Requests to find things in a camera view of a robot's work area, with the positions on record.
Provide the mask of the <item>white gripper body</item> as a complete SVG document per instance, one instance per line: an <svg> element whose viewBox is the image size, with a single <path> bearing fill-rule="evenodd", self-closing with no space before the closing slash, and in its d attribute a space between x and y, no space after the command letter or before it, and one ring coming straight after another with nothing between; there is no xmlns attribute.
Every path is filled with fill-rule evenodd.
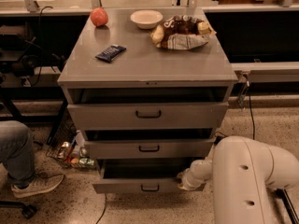
<svg viewBox="0 0 299 224"><path fill-rule="evenodd" d="M180 184L183 184L183 186L186 187L188 190L196 190L203 184L203 181L197 178L190 168L186 169L183 172L184 175L181 179Z"/></svg>

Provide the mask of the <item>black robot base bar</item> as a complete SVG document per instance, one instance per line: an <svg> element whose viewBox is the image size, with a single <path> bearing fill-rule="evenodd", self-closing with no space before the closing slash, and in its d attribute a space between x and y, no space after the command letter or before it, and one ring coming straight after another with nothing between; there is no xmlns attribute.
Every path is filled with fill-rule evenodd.
<svg viewBox="0 0 299 224"><path fill-rule="evenodd" d="M285 189L277 189L277 196L283 201L292 224L299 224L299 216L297 216L292 201Z"/></svg>

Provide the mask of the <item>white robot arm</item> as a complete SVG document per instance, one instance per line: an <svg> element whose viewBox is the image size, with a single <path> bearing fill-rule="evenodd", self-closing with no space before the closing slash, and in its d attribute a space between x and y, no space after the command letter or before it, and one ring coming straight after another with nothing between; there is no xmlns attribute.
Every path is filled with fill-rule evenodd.
<svg viewBox="0 0 299 224"><path fill-rule="evenodd" d="M212 181L215 224L274 224L267 190L295 186L299 160L284 148L229 136L210 159L193 161L178 178L184 190Z"/></svg>

